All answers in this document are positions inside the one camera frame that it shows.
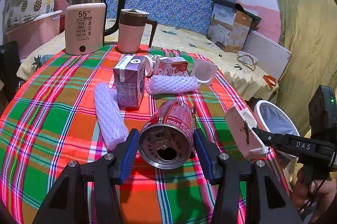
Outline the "person's right hand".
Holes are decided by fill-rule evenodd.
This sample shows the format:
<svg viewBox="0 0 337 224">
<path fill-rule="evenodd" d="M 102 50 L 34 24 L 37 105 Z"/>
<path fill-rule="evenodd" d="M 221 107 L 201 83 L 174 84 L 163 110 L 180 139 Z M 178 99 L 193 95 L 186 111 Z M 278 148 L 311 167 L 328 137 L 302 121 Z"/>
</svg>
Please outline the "person's right hand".
<svg viewBox="0 0 337 224">
<path fill-rule="evenodd" d="M 336 223 L 336 178 L 329 177 L 317 190 L 322 180 L 313 180 L 308 186 L 304 182 L 303 167 L 297 172 L 297 181 L 291 194 L 295 208 L 300 209 L 308 201 L 308 193 L 318 199 L 317 208 L 310 223 Z"/>
</svg>

